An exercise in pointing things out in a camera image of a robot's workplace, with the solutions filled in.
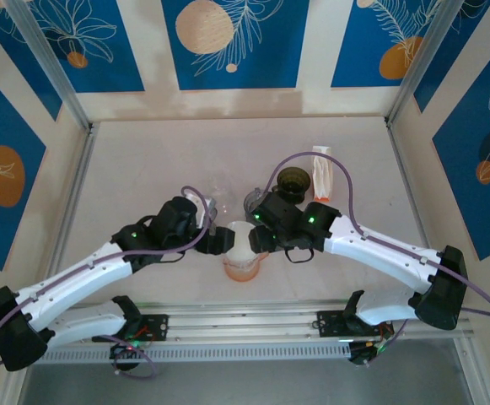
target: white tabletop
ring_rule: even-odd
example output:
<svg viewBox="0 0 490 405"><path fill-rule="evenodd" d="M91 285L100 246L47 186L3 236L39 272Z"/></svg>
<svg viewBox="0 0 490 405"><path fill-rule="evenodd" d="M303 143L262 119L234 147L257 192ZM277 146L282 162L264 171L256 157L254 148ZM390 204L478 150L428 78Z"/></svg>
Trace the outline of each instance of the white tabletop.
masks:
<svg viewBox="0 0 490 405"><path fill-rule="evenodd" d="M100 125L63 258L73 265L124 225L157 214L164 202L192 185L209 194L213 182L235 195L231 214L218 225L244 219L242 202L264 187L276 164L314 145L332 147L352 175L358 222L422 244L388 132L381 117L279 118L206 121L108 121ZM311 170L311 157L288 165ZM347 213L347 184L334 169L333 207ZM103 302L126 294L135 302L346 299L358 289L398 281L345 257L317 253L292 264L271 254L247 283L229 279L220 256L195 251L175 264L153 265L86 299Z"/></svg>

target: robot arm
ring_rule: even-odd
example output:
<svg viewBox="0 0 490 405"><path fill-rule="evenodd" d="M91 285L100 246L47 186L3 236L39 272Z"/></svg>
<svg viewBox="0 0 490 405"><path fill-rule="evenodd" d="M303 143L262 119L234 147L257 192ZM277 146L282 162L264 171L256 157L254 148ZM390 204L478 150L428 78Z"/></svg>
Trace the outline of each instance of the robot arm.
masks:
<svg viewBox="0 0 490 405"><path fill-rule="evenodd" d="M383 321L412 318L440 329L456 327L466 286L434 264L466 277L464 257L458 249L424 249L366 228L361 228L361 235L352 220L334 208L311 202L302 212L275 193L267 193L252 214L263 223L249 235L256 253L285 250L288 255L298 248L309 249L312 258L314 251L324 251L367 264L407 286L379 293L355 292L344 311L345 322L355 332Z"/></svg>
<svg viewBox="0 0 490 405"><path fill-rule="evenodd" d="M207 208L212 220L213 200L208 200ZM103 334L124 337L133 332L140 314L127 297L116 297L95 308L67 309L107 284L148 265L163 263L164 253L145 252L179 251L181 246L190 245L200 233L198 222L203 224L207 218L204 212L202 204L190 196L174 197L158 215L125 226L99 250L56 276L16 293L6 286L0 288L0 321L17 311L0 328L0 354L7 370L33 364L49 346ZM201 253L217 255L233 244L232 230L216 228L213 234L205 233L194 247Z"/></svg>

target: purple cable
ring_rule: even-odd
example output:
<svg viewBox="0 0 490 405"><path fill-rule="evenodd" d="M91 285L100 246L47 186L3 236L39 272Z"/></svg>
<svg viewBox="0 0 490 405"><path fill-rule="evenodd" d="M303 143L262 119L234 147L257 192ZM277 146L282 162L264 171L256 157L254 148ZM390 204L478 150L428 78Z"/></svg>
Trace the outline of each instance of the purple cable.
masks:
<svg viewBox="0 0 490 405"><path fill-rule="evenodd" d="M361 236L364 236L364 231L361 229L360 225L358 224L357 220L355 219L355 212L353 211L353 181L352 181L352 177L350 176L349 172L347 171L347 169L344 167L344 165L341 162L339 162L338 160L336 160L335 158L333 158L333 157L331 157L331 156L329 156L327 154L321 154L319 152L300 152L298 154L292 154L291 156L287 157L282 162L280 162L278 164L278 166L275 168L275 170L272 172L271 178L269 179L269 182L267 183L267 186L265 188L266 192L271 188L271 184L274 181L274 178L277 175L278 171L282 168L282 166L284 166L290 160L295 159L295 158L299 158L301 156L319 156L321 158L328 159L332 163L334 163L335 165L337 165L342 170L342 172L346 176L347 188L348 188L348 191L349 191L349 193L348 193L349 194L349 199L348 199L348 202L347 202L348 210L349 210L349 218L350 218L350 221L352 222L353 228L355 228L355 230ZM417 253L415 253L413 251L408 251L408 250L406 250L406 249L404 249L402 247L393 245L390 242L387 242L385 240L381 240L381 239L376 238L374 236L370 236L369 235L368 236L368 239L371 240L371 241L373 241L373 242L375 242L375 243L377 243L377 244L379 244L379 245L388 247L390 249L393 249L395 251L398 251L400 253L403 253L405 255L408 255L409 257L411 257L413 259L416 259L416 260L419 260L419 261L421 260L421 257ZM426 264L428 264L428 265L430 265L432 267L435 267L438 270L441 270L442 272L445 272L445 273L449 274L453 278L456 278L458 281L460 281L461 283L465 284L470 289L472 289L473 291L475 291L476 293L478 293L481 297L483 297L490 304L490 295L488 295L480 287L478 287L477 285L475 285L474 283L472 283L467 278L462 277L458 273L455 273L451 269L449 269L449 268L447 268L445 266L442 266L441 264L438 264L436 262L432 262L430 260L427 260L426 261ZM474 313L474 314L480 314L480 315L490 316L490 311L487 311L487 310L476 310L476 309L473 309L473 308L465 308L465 307L462 307L462 310L463 311L466 311L466 312L471 312L471 313Z"/></svg>
<svg viewBox="0 0 490 405"><path fill-rule="evenodd" d="M186 245L181 246L181 247L176 247L174 249L165 249L162 251L147 251L147 250L119 251L117 253L112 253L110 255L103 256L99 259L93 260L93 264L98 265L98 264L101 264L102 262L107 262L109 260L116 259L118 257L124 257L124 256L129 256L129 255L157 255L157 256L169 255L170 253L178 253L181 251L186 251L186 250L190 249L191 247L193 247L197 242L200 241L200 239L205 235L205 233L209 229L209 217L208 217L209 208L207 206L207 201L205 201L205 197L196 188L194 188L192 186L184 186L180 190L181 194L184 194L184 192L186 190L190 190L190 191L194 192L200 198L200 200L202 200L203 209L205 211L204 215L206 216L206 218L203 221L204 222L203 228L202 228L202 231L198 234L198 236L196 238L191 240ZM55 280L53 283L49 283L44 288L39 289L36 292L36 297L40 297L41 295L43 295L48 290L53 289L57 285L63 283L64 281L75 276L76 274L81 273L84 270L87 270L88 268L89 268L89 264L84 264L82 266L75 268L70 273L67 273L64 276L62 276L61 278L58 278L57 280ZM25 306L27 306L27 304L30 304L33 301L35 301L35 300L33 300L33 298L29 297L27 300L22 301L20 304L18 304L16 307L14 307L14 309L11 310L7 315L5 315L2 318L2 320L0 321L0 329L3 327L3 325L5 323L7 323L10 320L10 318L12 318L14 315L16 315L18 312L20 312L23 308L25 308Z"/></svg>
<svg viewBox="0 0 490 405"><path fill-rule="evenodd" d="M131 380L144 380L144 381L145 380L151 380L157 376L158 371L157 371L156 364L142 350L140 350L139 348L135 348L134 345L130 344L129 342L127 342L125 340L121 340L117 337L113 337L113 336L109 336L109 335L102 335L100 337L104 338L104 339L111 340L112 342L115 342L115 343L125 345L128 348L127 350L131 350L134 353L136 353L138 356L145 359L145 361L147 361L147 363L149 364L149 367L151 367L151 374L150 375L132 375L132 374L121 372L121 370L119 370L117 368L117 359L119 359L119 357L121 357L123 353L127 352L127 350L123 350L122 352L120 352L119 354L116 355L114 362L112 364L113 369L116 371L117 375L122 375L123 377L130 378Z"/></svg>
<svg viewBox="0 0 490 405"><path fill-rule="evenodd" d="M387 343L385 344L385 348L387 348L389 345L393 344L395 342L395 340L397 340L397 338L402 334L402 331L406 327L406 324L407 324L407 319L404 320L404 322L400 325L400 327L398 328L398 331L396 331L396 333L395 333L395 336L393 336L391 340L387 341Z"/></svg>

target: purple wire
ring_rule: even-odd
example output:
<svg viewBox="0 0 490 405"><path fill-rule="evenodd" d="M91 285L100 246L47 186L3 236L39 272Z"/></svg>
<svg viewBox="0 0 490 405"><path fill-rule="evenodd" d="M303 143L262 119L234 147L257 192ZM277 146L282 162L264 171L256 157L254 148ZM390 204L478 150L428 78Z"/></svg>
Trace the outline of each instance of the purple wire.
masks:
<svg viewBox="0 0 490 405"><path fill-rule="evenodd" d="M119 339L118 337L113 337L110 335L102 335L100 337L104 338L104 339L111 340L112 342L115 342L115 343L123 344L128 348L128 349L123 350L122 352L118 353L114 359L114 362L112 363L112 366L118 375L122 375L123 377L130 378L131 380L144 380L144 381L145 380L152 380L154 377L157 376L158 371L157 371L156 364L142 350L134 347L134 345L130 344L129 342L127 342L125 340ZM127 350L133 351L138 356L142 357L143 359L145 359L147 361L147 363L149 364L149 367L151 367L151 374L150 375L132 375L132 374L128 374L128 373L123 373L123 372L121 372L121 370L119 370L117 368L117 359L119 357L121 357L123 353L126 353Z"/></svg>
<svg viewBox="0 0 490 405"><path fill-rule="evenodd" d="M355 230L361 236L364 236L364 231L361 229L361 226L358 224L357 220L355 219L355 212L353 211L353 181L352 181L352 177L350 176L349 172L347 171L347 169L344 167L344 165L340 161L336 160L335 158L333 158L333 157L331 157L331 156L329 156L327 154L321 154L319 152L300 152L298 154L292 154L291 156L287 157L282 162L280 162L278 164L278 166L275 168L275 170L272 172L271 178L269 179L269 182L267 183L267 186L265 188L266 192L271 188L271 184L274 181L274 178L277 175L277 173L282 168L282 166L284 166L290 160L295 159L295 158L299 158L301 156L318 156L320 158L328 159L332 163L334 163L335 165L337 165L342 170L342 172L346 176L347 188L348 188L348 191L349 191L349 193L348 193L349 194L349 199L348 199L348 202L347 202L348 210L349 210L349 218L350 218L350 221L352 222L353 228L355 228ZM371 240L371 241L373 241L373 242L375 242L375 243L377 243L377 244L379 244L379 245L388 247L390 249L393 249L395 251L398 251L400 253L403 253L405 255L408 255L409 257L411 257L413 259L416 259L416 260L419 260L419 261L421 260L421 256L419 256L417 253L415 253L413 251L409 251L409 250L404 249L402 247L399 247L397 245L393 245L392 243L390 243L390 242L388 242L386 240L381 240L379 238L376 238L376 237L370 236L370 235L368 236L368 239ZM432 267L435 267L438 270L441 270L442 272L445 272L445 273L449 274L453 278L456 278L458 281L460 281L461 283L465 284L470 289L472 289L473 291L475 291L476 293L478 293L481 297L483 297L490 304L490 295L488 295L484 290L482 290L480 287L478 287L477 285L475 285L473 282L471 282L467 278L464 278L461 275L459 275L458 273L453 272L451 269L449 269L449 268L447 268L445 266L442 266L441 264L438 264L436 262L432 262L432 261L430 261L428 259L426 261L426 264L428 264L428 265L430 265ZM473 309L473 308L465 308L465 307L462 307L462 310L465 311L465 312L473 313L473 314L490 316L490 311L487 311L487 310L476 310L476 309Z"/></svg>
<svg viewBox="0 0 490 405"><path fill-rule="evenodd" d="M130 255L157 255L157 256L169 255L171 253L178 253L181 251L186 251L186 250L190 249L191 247L193 247L197 242L200 241L200 239L205 235L205 233L209 229L209 216L208 216L209 208L207 206L207 201L205 201L205 197L196 188L194 188L192 186L184 186L180 190L181 194L184 195L186 190L190 190L190 191L194 192L200 198L200 200L202 201L203 209L205 211L204 215L206 216L206 218L203 220L203 228L202 228L202 231L198 234L198 236L196 238L191 240L186 245L181 246L181 247L176 247L174 249L164 249L162 251L148 251L148 250L119 251L117 253L112 253L110 255L103 256L99 259L93 260L93 264L98 265L98 264L101 264L102 262L107 262L107 261L112 260L112 259L116 259L116 258L124 257L124 256L130 256ZM48 290L53 289L57 285L63 283L64 281L68 280L71 277L74 277L76 274L81 273L84 270L87 270L88 268L89 268L89 264L84 264L82 266L75 268L70 273L67 273L64 276L53 281L52 283L47 284L47 286L45 286L44 288L39 289L35 293L36 297L40 297L41 295L43 295ZM29 297L28 299L22 301L20 304L18 304L16 307L14 307L14 309L12 309L0 321L0 329L3 327L3 325L5 323L7 323L10 320L10 318L12 318L14 315L16 315L18 312L20 312L23 308L25 308L25 306L27 306L27 304L30 304L31 302L34 302L34 301L35 300L33 298Z"/></svg>
<svg viewBox="0 0 490 405"><path fill-rule="evenodd" d="M398 331L396 331L395 333L395 336L393 336L390 340L387 341L387 343L385 344L385 348L387 348L389 345L393 344L395 340L397 340L397 338L402 334L402 331L406 327L406 324L407 324L407 319L404 320L404 322L400 325Z"/></svg>

